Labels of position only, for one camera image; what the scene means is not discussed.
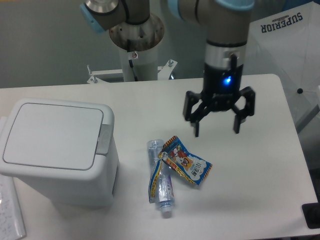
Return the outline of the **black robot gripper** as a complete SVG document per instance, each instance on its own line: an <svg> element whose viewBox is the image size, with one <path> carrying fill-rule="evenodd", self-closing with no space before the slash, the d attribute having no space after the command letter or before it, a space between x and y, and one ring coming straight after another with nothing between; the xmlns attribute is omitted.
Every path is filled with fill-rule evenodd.
<svg viewBox="0 0 320 240"><path fill-rule="evenodd" d="M210 112L232 109L235 113L233 131L236 134L246 118L255 114L256 92L250 86L240 90L243 67L240 65L232 70L204 65L202 92L188 90L183 106L184 119L194 128L195 137L199 137L200 121ZM245 99L245 104L239 109L236 102L241 97Z"/></svg>

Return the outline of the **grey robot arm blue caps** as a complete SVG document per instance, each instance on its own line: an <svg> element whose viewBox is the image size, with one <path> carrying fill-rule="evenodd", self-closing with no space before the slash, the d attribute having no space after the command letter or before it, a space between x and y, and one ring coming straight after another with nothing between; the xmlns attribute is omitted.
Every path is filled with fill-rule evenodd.
<svg viewBox="0 0 320 240"><path fill-rule="evenodd" d="M211 112L235 112L233 129L255 113L255 92L241 88L252 0L170 0L177 18L207 29L203 88L185 95L183 116L199 133L200 121ZM147 0L85 0L80 11L96 33L108 32L122 50L122 72L127 82L156 80L156 54L146 56L163 39L162 21Z"/></svg>

